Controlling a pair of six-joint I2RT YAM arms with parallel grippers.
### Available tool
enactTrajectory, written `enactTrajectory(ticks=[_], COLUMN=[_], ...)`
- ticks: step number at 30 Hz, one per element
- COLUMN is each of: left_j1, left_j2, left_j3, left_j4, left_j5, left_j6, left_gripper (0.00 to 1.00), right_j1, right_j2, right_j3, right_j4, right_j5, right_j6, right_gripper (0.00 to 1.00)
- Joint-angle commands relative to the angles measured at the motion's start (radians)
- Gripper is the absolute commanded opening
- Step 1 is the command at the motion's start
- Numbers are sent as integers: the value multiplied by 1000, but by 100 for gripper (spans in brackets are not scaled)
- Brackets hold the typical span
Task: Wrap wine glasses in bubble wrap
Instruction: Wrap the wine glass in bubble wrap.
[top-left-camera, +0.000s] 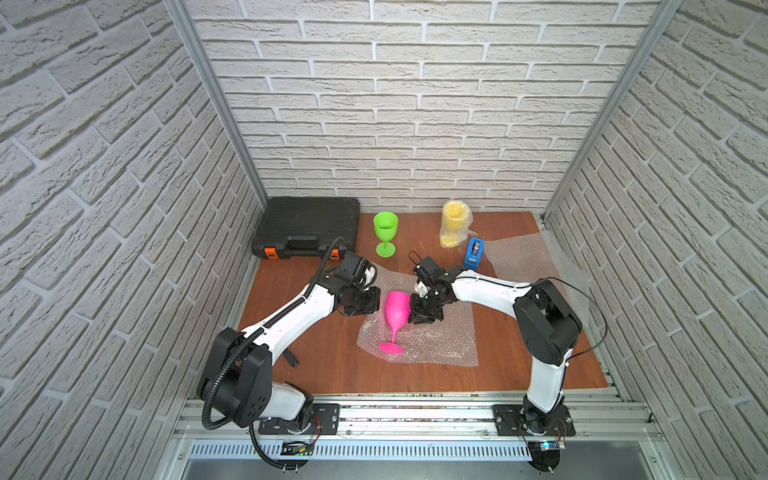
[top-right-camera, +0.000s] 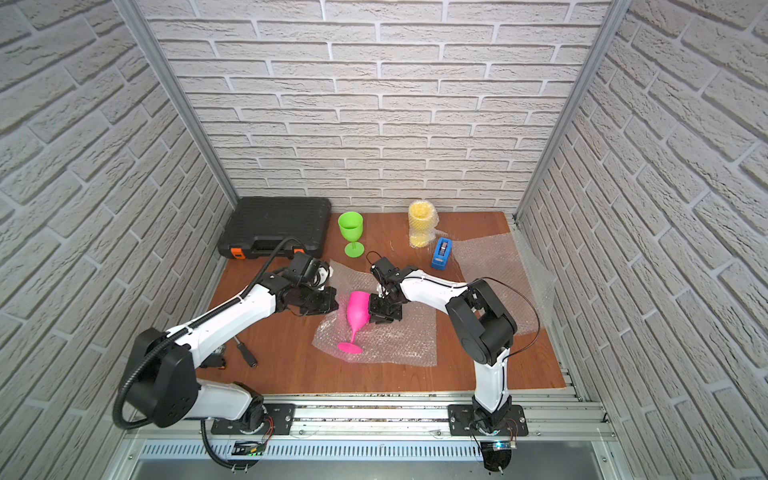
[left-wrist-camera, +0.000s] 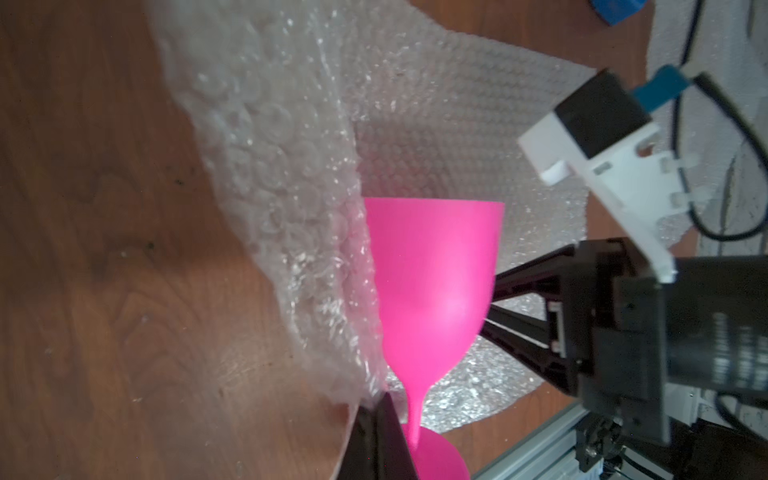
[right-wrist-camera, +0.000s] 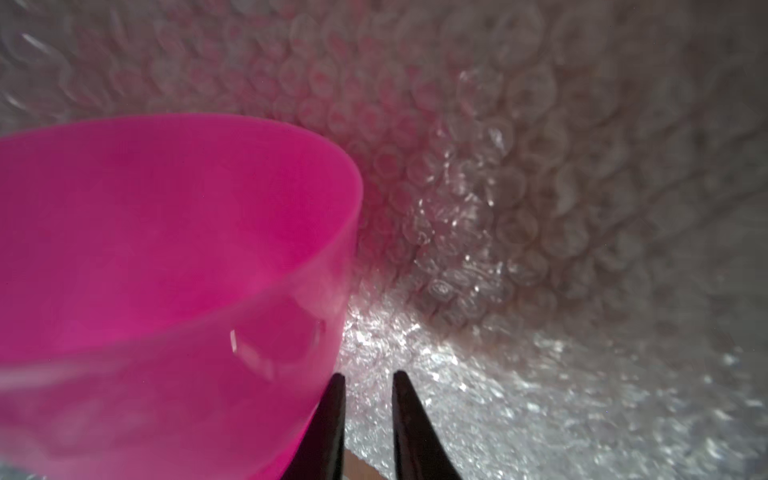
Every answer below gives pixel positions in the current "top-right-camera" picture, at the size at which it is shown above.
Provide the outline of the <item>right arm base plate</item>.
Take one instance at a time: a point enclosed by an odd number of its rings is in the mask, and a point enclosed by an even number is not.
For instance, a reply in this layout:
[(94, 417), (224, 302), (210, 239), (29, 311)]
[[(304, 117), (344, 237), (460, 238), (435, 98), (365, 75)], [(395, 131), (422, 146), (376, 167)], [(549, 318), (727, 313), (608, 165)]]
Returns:
[(512, 439), (529, 435), (528, 423), (521, 405), (505, 404), (493, 414), (473, 405), (447, 406), (450, 435), (476, 438), (507, 436)]

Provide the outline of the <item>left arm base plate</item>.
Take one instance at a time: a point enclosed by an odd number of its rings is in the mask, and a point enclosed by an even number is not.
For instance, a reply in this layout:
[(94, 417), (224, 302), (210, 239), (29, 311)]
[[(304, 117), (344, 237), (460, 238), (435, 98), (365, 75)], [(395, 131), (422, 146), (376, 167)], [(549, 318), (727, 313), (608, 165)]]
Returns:
[(238, 420), (215, 419), (214, 435), (288, 435), (296, 411), (293, 403), (266, 403), (249, 409)]

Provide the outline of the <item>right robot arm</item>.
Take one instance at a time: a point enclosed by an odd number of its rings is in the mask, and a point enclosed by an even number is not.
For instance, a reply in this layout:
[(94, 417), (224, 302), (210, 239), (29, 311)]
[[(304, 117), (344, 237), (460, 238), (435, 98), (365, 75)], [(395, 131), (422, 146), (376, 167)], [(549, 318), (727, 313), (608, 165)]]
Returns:
[(463, 350), (475, 364), (473, 405), (481, 418), (500, 416), (510, 406), (507, 360), (517, 333), (516, 321), (483, 279), (458, 283), (413, 267), (399, 269), (387, 259), (371, 273), (379, 284), (370, 296), (369, 314), (376, 323), (400, 321), (403, 306), (419, 303), (448, 315)]

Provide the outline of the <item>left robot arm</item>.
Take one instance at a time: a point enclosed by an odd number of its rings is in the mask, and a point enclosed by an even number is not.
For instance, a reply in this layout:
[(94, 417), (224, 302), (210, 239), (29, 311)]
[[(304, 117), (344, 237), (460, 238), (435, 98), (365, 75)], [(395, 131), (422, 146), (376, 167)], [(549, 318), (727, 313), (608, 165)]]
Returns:
[(205, 314), (167, 331), (149, 328), (135, 340), (112, 409), (122, 430), (181, 420), (222, 419), (244, 432), (264, 424), (263, 397), (236, 383), (197, 377), (215, 350), (260, 320), (296, 306), (305, 315), (338, 309), (336, 289), (298, 284), (271, 274)]

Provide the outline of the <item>pink plastic wine glass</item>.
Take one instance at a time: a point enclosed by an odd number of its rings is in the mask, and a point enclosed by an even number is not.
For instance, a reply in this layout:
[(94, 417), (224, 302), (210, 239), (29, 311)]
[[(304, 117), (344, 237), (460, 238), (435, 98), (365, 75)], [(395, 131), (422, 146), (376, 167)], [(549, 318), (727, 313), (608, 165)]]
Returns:
[(349, 296), (346, 308), (346, 320), (350, 327), (350, 339), (340, 342), (337, 348), (346, 354), (359, 355), (363, 353), (363, 348), (356, 344), (358, 332), (370, 322), (370, 293), (363, 291), (354, 291)]

